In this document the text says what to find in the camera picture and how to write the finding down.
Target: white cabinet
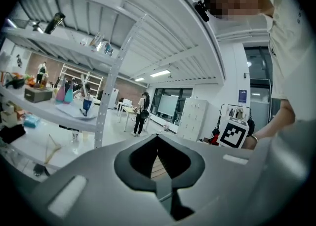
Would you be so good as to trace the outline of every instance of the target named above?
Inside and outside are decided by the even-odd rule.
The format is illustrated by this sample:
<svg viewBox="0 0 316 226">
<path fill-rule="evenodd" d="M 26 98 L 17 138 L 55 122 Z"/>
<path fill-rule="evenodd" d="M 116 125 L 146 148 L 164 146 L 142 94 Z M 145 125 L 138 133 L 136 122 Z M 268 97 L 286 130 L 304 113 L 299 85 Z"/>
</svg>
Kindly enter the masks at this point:
<svg viewBox="0 0 316 226">
<path fill-rule="evenodd" d="M 207 108 L 208 101 L 187 98 L 177 136 L 196 142 L 204 125 Z"/>
</svg>

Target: wall sign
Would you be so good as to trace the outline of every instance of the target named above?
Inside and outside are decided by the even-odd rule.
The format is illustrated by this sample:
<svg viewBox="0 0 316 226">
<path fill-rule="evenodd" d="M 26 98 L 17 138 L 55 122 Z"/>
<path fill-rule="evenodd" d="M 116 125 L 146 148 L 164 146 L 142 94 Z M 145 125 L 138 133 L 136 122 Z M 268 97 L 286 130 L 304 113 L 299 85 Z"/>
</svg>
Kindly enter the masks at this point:
<svg viewBox="0 0 316 226">
<path fill-rule="evenodd" d="M 247 90 L 239 90 L 238 102 L 247 103 Z"/>
</svg>

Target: whiteboard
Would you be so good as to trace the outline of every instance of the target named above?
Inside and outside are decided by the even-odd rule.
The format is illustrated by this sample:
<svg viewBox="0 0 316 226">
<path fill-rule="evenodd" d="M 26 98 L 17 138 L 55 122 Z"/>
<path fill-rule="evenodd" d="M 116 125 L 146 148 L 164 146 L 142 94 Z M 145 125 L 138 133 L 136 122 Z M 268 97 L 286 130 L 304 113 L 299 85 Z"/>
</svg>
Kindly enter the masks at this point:
<svg viewBox="0 0 316 226">
<path fill-rule="evenodd" d="M 178 97 L 162 95 L 158 112 L 173 116 L 177 107 L 177 102 Z"/>
</svg>

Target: white shirt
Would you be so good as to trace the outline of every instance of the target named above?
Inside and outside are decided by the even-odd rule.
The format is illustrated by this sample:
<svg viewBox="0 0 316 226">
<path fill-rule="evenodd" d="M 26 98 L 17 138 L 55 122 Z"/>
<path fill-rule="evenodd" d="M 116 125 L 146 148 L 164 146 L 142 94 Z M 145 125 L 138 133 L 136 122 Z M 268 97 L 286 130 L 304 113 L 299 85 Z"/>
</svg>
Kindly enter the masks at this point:
<svg viewBox="0 0 316 226">
<path fill-rule="evenodd" d="M 145 99 L 144 99 L 144 98 L 140 98 L 140 99 L 139 99 L 139 102 L 138 102 L 138 105 L 140 105 L 140 109 L 138 109 L 137 113 L 140 114 L 140 112 L 145 109 L 145 108 L 144 108 Z"/>
<path fill-rule="evenodd" d="M 270 0 L 273 18 L 266 16 L 273 64 L 272 97 L 287 99 L 284 81 L 309 55 L 314 55 L 315 39 L 308 20 L 296 0 Z"/>
<path fill-rule="evenodd" d="M 81 95 L 81 90 L 77 90 L 74 92 L 74 94 L 76 93 L 76 95 L 74 96 L 74 99 L 78 100 L 78 101 L 81 101 L 83 103 L 83 100 L 84 100 L 84 97 Z"/>
</svg>

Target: plastic bag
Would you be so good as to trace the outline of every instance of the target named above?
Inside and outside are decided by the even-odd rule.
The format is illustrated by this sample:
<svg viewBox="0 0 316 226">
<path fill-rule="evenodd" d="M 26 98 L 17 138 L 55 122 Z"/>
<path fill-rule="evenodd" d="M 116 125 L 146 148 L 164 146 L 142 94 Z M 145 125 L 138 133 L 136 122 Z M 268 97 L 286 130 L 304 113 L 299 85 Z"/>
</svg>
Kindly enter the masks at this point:
<svg viewBox="0 0 316 226">
<path fill-rule="evenodd" d="M 169 127 L 170 127 L 170 122 L 167 121 L 167 122 L 164 124 L 163 128 L 164 128 L 165 131 L 168 131 L 168 130 L 169 130 Z"/>
<path fill-rule="evenodd" d="M 24 120 L 24 126 L 30 127 L 30 128 L 36 128 L 39 121 L 40 121 L 39 117 L 32 114 L 27 114 Z"/>
</svg>

